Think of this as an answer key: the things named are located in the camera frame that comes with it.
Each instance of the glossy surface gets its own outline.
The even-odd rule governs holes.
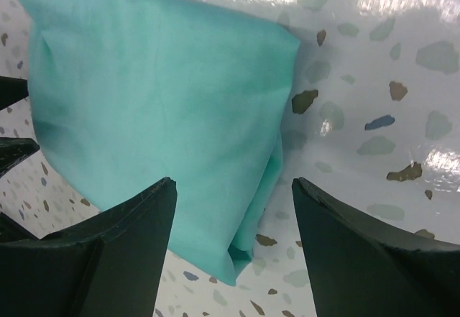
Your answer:
[[[0,2],[0,73],[19,77],[27,19],[10,1]],[[239,287],[168,255],[158,316],[314,316],[290,192],[299,175],[392,225],[460,244],[460,0],[204,1],[280,21],[303,41],[282,126],[287,165]],[[28,136],[27,117],[26,104],[3,111],[0,132]],[[48,175],[33,157],[0,185],[4,210],[41,234],[94,211],[44,165]]]

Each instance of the folded cloth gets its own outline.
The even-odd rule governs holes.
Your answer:
[[[282,168],[299,42],[190,0],[20,1],[50,164],[102,210],[172,177],[170,250],[235,285]]]

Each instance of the turquoise cloth bag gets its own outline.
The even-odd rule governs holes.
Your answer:
[[[170,250],[235,285],[282,169],[299,42],[190,0],[20,1],[32,18],[34,129],[50,164],[101,210],[170,176]]]

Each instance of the gray speckle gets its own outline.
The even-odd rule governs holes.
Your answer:
[[[399,60],[401,56],[401,43],[395,44],[390,50],[390,58],[392,60]]]
[[[289,14],[287,12],[281,12],[281,14],[278,17],[277,23],[280,24],[281,26],[289,29]]]
[[[332,167],[325,162],[317,161],[315,166],[323,173],[332,173]]]
[[[373,42],[383,42],[390,36],[395,27],[395,22],[394,17],[385,20],[369,33],[369,39]]]
[[[293,247],[287,248],[286,255],[288,259],[295,259],[295,250],[293,249]]]
[[[282,299],[289,305],[293,302],[287,293],[282,294]]]
[[[169,271],[169,270],[167,270],[166,273],[167,273],[167,276],[170,277],[171,281],[175,282],[175,276],[174,276],[174,274],[172,274],[171,271]]]
[[[373,216],[393,221],[403,221],[405,215],[400,207],[389,204],[373,204],[367,207],[367,212]]]
[[[52,204],[54,204],[57,212],[61,212],[63,211],[63,207],[60,205],[60,203],[56,202],[56,201],[53,201]]]
[[[386,155],[393,153],[396,144],[385,136],[374,136],[361,144],[359,155]]]
[[[282,277],[282,280],[295,288],[305,287],[310,279],[308,278],[307,269],[300,269],[294,272],[291,272]]]
[[[7,13],[3,12],[1,13],[1,19],[3,20],[3,22],[9,22],[11,21],[12,17],[9,16]]]
[[[317,60],[316,62],[313,62],[312,65],[310,65],[307,68],[307,71],[305,72],[305,76],[307,77],[308,82],[317,83],[329,77],[330,73],[331,73],[331,64],[329,62]]]
[[[446,75],[459,71],[459,54],[454,44],[445,40],[419,49],[415,62],[421,67]]]
[[[194,293],[195,293],[195,291],[192,290],[192,289],[191,289],[190,287],[188,287],[187,285],[184,285],[184,288],[185,288],[185,290],[186,290],[187,292],[189,292],[189,293],[191,293],[191,294],[194,294]]]
[[[428,115],[425,125],[425,137],[436,141],[442,139],[452,131],[452,123],[445,114],[439,111],[432,111]]]
[[[276,216],[276,219],[279,219],[279,220],[289,220],[289,214],[285,213],[284,211],[277,211],[275,216]]]
[[[359,34],[359,28],[354,24],[345,22],[337,26],[339,33],[345,37],[356,37]]]
[[[252,260],[252,269],[254,270],[254,274],[256,276],[260,276],[266,266],[267,262],[265,262],[265,259],[263,258],[254,258]]]
[[[320,110],[319,115],[321,120],[327,122],[331,130],[340,130],[344,127],[345,116],[343,110],[331,101],[325,102]]]
[[[58,224],[61,224],[63,222],[63,220],[59,216],[53,215],[52,218],[56,220]]]
[[[351,75],[343,75],[340,77],[340,79],[349,83],[350,85],[352,85],[356,81],[356,79]]]
[[[300,0],[299,3],[312,12],[319,12],[327,1],[328,0]]]
[[[222,306],[227,306],[227,300],[222,296],[222,294],[218,290],[214,290],[213,292],[213,299],[216,303]]]
[[[19,56],[21,55],[21,48],[18,45],[16,45],[11,49],[11,54],[14,58],[19,58]]]

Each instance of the table surface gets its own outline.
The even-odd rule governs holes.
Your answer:
[[[460,244],[460,0],[199,1],[277,21],[303,44],[282,124],[285,170],[255,261],[230,288],[168,253],[158,316],[315,316],[290,192],[298,176]],[[27,77],[28,29],[19,2],[0,0],[0,74]],[[34,136],[27,101],[1,112],[0,135]],[[0,209],[39,236],[98,212],[40,153],[0,193]]]

